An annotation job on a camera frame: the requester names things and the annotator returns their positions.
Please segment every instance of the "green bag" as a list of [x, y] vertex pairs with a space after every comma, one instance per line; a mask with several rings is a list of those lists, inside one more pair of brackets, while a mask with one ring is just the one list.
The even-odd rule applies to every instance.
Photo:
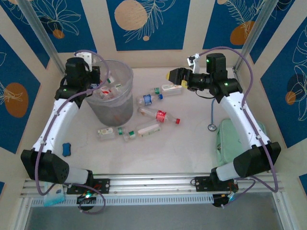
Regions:
[[[266, 134], [264, 124], [259, 121], [257, 123]], [[216, 152], [219, 166], [232, 162], [243, 153], [239, 135], [230, 119], [223, 120], [217, 129]]]

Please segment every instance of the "trash bin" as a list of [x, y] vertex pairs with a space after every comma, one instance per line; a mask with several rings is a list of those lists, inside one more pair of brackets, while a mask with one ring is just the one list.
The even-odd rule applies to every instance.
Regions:
[[[92, 96], [86, 98], [86, 101], [101, 123], [108, 127], [118, 127], [128, 122], [133, 114], [133, 71], [128, 65], [120, 61], [106, 60], [106, 62], [109, 66], [110, 76], [116, 84], [121, 84], [120, 93], [106, 101], [93, 93]], [[106, 75], [104, 64], [96, 62], [94, 66], [100, 67], [100, 76], [104, 78]]]

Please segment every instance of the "blue tag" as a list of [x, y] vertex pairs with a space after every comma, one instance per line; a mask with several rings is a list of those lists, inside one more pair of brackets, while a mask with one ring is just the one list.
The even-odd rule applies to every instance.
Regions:
[[144, 98], [144, 103], [145, 103], [145, 105], [152, 104], [152, 97], [151, 97], [150, 94], [144, 95], [143, 98]]

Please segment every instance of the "plastic bottle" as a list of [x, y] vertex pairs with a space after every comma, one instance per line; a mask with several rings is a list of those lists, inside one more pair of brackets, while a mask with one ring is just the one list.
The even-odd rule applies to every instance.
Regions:
[[110, 140], [115, 139], [118, 136], [124, 136], [127, 132], [127, 128], [125, 127], [107, 127], [99, 129], [97, 131], [97, 137], [99, 140]]
[[145, 106], [145, 105], [151, 105], [153, 102], [159, 101], [162, 99], [163, 99], [162, 94], [148, 94], [148, 95], [138, 96], [136, 98], [136, 103], [140, 107], [140, 106]]
[[151, 108], [139, 108], [138, 111], [144, 115], [149, 116], [152, 118], [155, 118], [159, 122], [171, 122], [176, 123], [177, 125], [180, 123], [180, 119], [174, 118], [171, 114], [157, 109], [151, 109]]
[[161, 130], [161, 123], [153, 120], [136, 126], [135, 130], [139, 137], [146, 137]]
[[182, 93], [181, 85], [164, 84], [161, 87], [153, 88], [150, 90], [150, 94], [162, 94], [163, 96], [170, 96]]
[[134, 131], [130, 131], [130, 132], [125, 132], [125, 133], [123, 134], [123, 137], [124, 137], [124, 140], [125, 140], [126, 142], [128, 142], [128, 141], [130, 141], [130, 140], [135, 139], [135, 138], [136, 138], [136, 135], [135, 135]]

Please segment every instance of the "white bracket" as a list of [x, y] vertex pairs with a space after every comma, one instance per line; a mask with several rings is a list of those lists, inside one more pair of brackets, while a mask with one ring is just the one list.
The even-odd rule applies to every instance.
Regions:
[[92, 54], [91, 53], [81, 52], [81, 53], [77, 53], [75, 56], [78, 58], [83, 58], [85, 62], [88, 64], [88, 66], [90, 67], [89, 71], [92, 71]]
[[187, 58], [188, 65], [193, 68], [193, 73], [200, 73], [200, 66], [198, 64], [198, 59], [200, 58], [200, 55], [196, 53], [193, 56], [190, 56]]

